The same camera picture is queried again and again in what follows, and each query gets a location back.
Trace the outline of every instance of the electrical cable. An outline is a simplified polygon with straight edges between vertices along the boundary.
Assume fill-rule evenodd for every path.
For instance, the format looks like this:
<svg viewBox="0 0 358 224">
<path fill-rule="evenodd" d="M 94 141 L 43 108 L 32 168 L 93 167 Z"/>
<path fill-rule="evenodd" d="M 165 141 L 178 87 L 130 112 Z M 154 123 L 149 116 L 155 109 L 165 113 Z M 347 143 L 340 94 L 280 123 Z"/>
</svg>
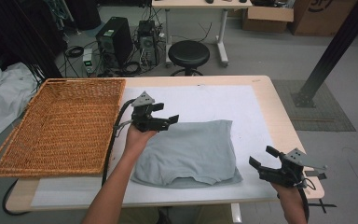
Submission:
<svg viewBox="0 0 358 224">
<path fill-rule="evenodd" d="M 110 143 L 109 143 L 109 147 L 106 151 L 106 157 L 105 157 L 105 162 L 104 162 L 104 165 L 103 165 L 103 181 L 102 181 L 102 186 L 103 184 L 105 183 L 106 181 L 106 177 L 107 177 L 107 170 L 109 168 L 109 162 L 110 162 L 110 155 L 111 155 L 111 152 L 112 152 L 112 147 L 113 147 L 113 144 L 115 143 L 115 139 L 116 139 L 116 131 L 117 131 L 117 127 L 118 125 L 120 124 L 120 120 L 121 118 L 123 117 L 123 114 L 124 112 L 126 111 L 127 107 L 132 104 L 132 102 L 134 102 L 135 99 L 131 99 L 129 101 L 127 101 L 120 109 L 120 111 L 118 112 L 118 116 L 117 116 L 117 119 L 115 121 L 115 124 L 113 126 L 113 131 L 112 131 L 112 136 L 110 138 Z"/>
<path fill-rule="evenodd" d="M 147 12 L 147 7 L 145 8 L 145 10 L 144 10 L 144 13 L 142 13 L 142 16 L 141 16 L 141 19 L 144 21 L 145 19 L 144 19 L 144 14 Z"/>
<path fill-rule="evenodd" d="M 85 45 L 84 47 L 83 47 L 83 49 L 85 49 L 88 45 L 91 45 L 90 47 L 92 48 L 92 46 L 94 45 L 94 44 L 96 44 L 97 43 L 97 41 L 95 40 L 95 41 L 92 41 L 92 42 L 90 42 L 90 43 L 88 43 L 87 45 Z M 65 63 L 62 63 L 62 65 L 58 68 L 59 70 L 60 70 L 60 72 L 61 72 L 61 69 L 63 68 L 63 66 L 64 66 L 64 64 Z"/>
<path fill-rule="evenodd" d="M 136 69 L 130 71 L 128 68 L 134 65 L 136 66 Z M 141 69 L 141 65 L 138 62 L 129 62 L 129 63 L 125 63 L 122 66 L 121 71 L 116 71 L 115 74 L 121 77 L 133 77 L 136 74 L 139 74 L 140 72 L 142 72 L 142 69 Z"/>
<path fill-rule="evenodd" d="M 152 19 L 152 7 L 149 7 L 149 18 L 147 20 L 151 21 L 151 19 Z"/>
<path fill-rule="evenodd" d="M 157 15 L 157 14 L 161 11 L 161 9 L 159 9 L 159 10 L 156 12 L 156 10 L 153 8 L 153 11 L 155 12 L 155 15 L 154 15 L 153 17 L 156 16 L 156 19 L 157 19 L 157 21 L 158 21 L 158 26 L 162 26 L 161 22 L 159 22 L 158 15 Z"/>
<path fill-rule="evenodd" d="M 199 42 L 203 41 L 204 39 L 206 39 L 206 37 L 208 37 L 208 34 L 211 31 L 211 27 L 212 27 L 212 23 L 209 25 L 209 29 L 208 29 L 208 32 L 206 33 L 205 37 L 203 37 Z"/>
<path fill-rule="evenodd" d="M 30 213 L 30 212 L 21 212 L 21 213 L 14 213 L 14 212 L 11 212 L 7 209 L 6 207 L 6 203 L 7 203 L 7 198 L 8 198 L 8 195 L 9 193 L 13 190 L 14 186 L 16 185 L 17 181 L 19 179 L 16 179 L 16 181 L 14 181 L 13 184 L 11 184 L 11 186 L 7 189 L 7 192 L 5 193 L 5 196 L 4 196 L 4 199 L 2 200 L 2 209 L 4 210 L 4 212 L 10 216 L 22 216 L 22 215 L 25 215 L 27 213 Z"/>
<path fill-rule="evenodd" d="M 75 64 L 77 61 L 79 61 L 79 59 L 81 59 L 80 57 L 78 57 L 76 60 L 74 60 L 73 62 L 72 62 L 72 64 Z M 69 65 L 68 66 L 66 66 L 66 61 L 64 61 L 64 63 L 62 64 L 62 66 L 60 67 L 60 73 L 63 73 L 64 71 L 65 71 L 65 69 L 66 68 L 68 68 L 69 67 Z"/>
<path fill-rule="evenodd" d="M 301 200 L 303 202 L 305 219 L 307 220 L 308 223 L 308 220 L 310 219 L 310 206 L 308 205 L 308 199 L 303 189 L 298 189 L 298 192 L 300 193 Z"/>
<path fill-rule="evenodd" d="M 311 185 L 307 185 L 307 186 L 310 187 L 310 189 L 316 190 L 316 187 L 315 187 L 315 185 L 313 184 L 313 182 L 312 182 L 310 179 L 308 179 L 308 178 L 305 178 L 305 179 L 308 180 L 308 181 L 312 184 L 312 186 L 311 186 Z"/>
<path fill-rule="evenodd" d="M 206 30 L 203 28 L 203 26 L 201 26 L 201 24 L 198 22 L 198 24 L 199 24 L 199 27 L 204 31 L 204 33 L 206 34 L 207 32 L 206 32 Z"/>
<path fill-rule="evenodd" d="M 95 67 L 95 69 L 94 69 L 94 71 L 92 71 L 92 74 L 96 74 L 97 72 L 98 72 L 98 70 L 100 70 L 101 69 L 101 61 L 102 61 L 102 59 L 100 58 L 100 61 L 98 61 L 98 64 L 97 64 L 97 66 Z"/>
<path fill-rule="evenodd" d="M 65 61 L 67 61 L 69 63 L 69 65 L 72 67 L 72 70 L 75 72 L 77 77 L 80 77 L 77 73 L 77 71 L 75 70 L 75 68 L 73 67 L 72 63 L 69 61 L 69 58 L 78 58 L 80 56 L 82 56 L 84 53 L 84 48 L 80 47 L 80 46 L 72 46 L 69 47 L 64 53 L 63 53 L 63 58 L 65 59 Z"/>
</svg>

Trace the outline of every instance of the woven tray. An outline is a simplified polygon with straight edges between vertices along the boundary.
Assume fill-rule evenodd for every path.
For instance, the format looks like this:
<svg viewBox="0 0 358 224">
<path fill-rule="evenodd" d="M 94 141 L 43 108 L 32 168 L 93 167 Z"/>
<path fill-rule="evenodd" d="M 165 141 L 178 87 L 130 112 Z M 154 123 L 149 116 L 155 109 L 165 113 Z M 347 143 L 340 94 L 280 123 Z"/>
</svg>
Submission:
<svg viewBox="0 0 358 224">
<path fill-rule="evenodd" d="M 124 87 L 124 78 L 48 79 L 0 147 L 0 176 L 101 173 Z"/>
</svg>

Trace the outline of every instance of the computer tower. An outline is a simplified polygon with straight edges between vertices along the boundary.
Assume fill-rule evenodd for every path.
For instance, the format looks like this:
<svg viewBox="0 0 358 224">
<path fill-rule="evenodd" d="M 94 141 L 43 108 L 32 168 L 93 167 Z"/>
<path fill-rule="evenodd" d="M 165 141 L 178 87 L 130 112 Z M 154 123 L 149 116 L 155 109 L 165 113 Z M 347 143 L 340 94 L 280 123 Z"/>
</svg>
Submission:
<svg viewBox="0 0 358 224">
<path fill-rule="evenodd" d="M 154 21 L 139 21 L 138 42 L 142 65 L 158 64 L 157 32 Z"/>
<path fill-rule="evenodd" d="M 127 18 L 112 17 L 95 36 L 105 68 L 122 68 L 133 50 Z"/>
</svg>

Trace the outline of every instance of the stool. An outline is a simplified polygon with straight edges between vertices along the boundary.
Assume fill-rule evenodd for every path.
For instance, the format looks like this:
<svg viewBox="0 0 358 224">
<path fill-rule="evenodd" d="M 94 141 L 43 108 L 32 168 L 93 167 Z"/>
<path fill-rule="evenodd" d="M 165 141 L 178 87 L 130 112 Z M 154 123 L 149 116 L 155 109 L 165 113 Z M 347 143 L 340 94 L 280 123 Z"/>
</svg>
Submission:
<svg viewBox="0 0 358 224">
<path fill-rule="evenodd" d="M 184 67 L 184 69 L 172 73 L 171 77 L 183 71 L 187 77 L 192 76 L 193 73 L 202 76 L 202 73 L 196 69 L 207 63 L 209 56 L 208 48 L 200 42 L 185 40 L 174 43 L 168 51 L 168 57 L 174 64 Z"/>
</svg>

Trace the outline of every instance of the cardboard box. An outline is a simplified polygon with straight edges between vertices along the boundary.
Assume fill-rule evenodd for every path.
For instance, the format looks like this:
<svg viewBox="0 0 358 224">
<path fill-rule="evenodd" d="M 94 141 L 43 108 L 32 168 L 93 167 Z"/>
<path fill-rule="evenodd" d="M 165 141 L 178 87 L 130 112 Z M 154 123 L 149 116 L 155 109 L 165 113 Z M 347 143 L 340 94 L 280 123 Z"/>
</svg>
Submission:
<svg viewBox="0 0 358 224">
<path fill-rule="evenodd" d="M 356 0 L 296 0 L 293 35 L 335 35 Z"/>
<path fill-rule="evenodd" d="M 287 22 L 293 21 L 291 8 L 249 7 L 243 11 L 242 29 L 283 33 Z"/>
</svg>

